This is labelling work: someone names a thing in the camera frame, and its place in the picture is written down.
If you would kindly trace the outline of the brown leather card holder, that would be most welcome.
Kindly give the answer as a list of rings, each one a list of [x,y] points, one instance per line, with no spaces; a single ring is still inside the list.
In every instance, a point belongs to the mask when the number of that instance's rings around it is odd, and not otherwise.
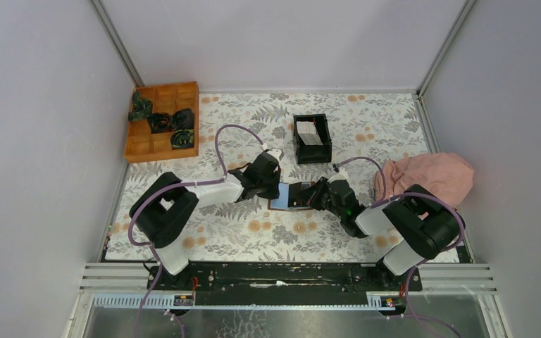
[[[311,210],[307,199],[301,197],[301,192],[314,185],[311,182],[296,182],[288,184],[280,182],[278,185],[278,198],[268,201],[268,210],[274,211],[305,211]]]

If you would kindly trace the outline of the black credit card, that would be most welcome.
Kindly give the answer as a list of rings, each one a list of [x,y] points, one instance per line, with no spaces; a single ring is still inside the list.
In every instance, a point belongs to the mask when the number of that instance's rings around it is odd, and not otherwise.
[[[288,186],[287,206],[289,208],[305,208],[309,206],[309,193],[304,191],[311,188],[313,182],[297,182]]]

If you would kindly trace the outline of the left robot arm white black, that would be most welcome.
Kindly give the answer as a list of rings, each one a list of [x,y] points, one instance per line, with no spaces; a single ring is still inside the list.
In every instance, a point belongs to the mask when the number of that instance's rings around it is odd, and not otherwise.
[[[163,280],[173,289],[190,280],[189,258],[178,240],[198,208],[279,196],[279,149],[265,150],[244,168],[229,170],[223,179],[183,182],[172,172],[162,174],[130,209],[131,222],[147,237],[154,257],[165,268]]]

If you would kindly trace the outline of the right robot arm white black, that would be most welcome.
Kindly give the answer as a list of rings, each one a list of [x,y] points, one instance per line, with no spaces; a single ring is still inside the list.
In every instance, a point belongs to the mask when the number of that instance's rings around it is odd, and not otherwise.
[[[364,206],[339,175],[321,178],[299,198],[314,210],[332,213],[351,237],[364,238],[392,227],[398,231],[402,241],[377,262],[375,278],[386,290],[400,285],[412,267],[434,259],[464,237],[465,223],[459,213],[419,184]]]

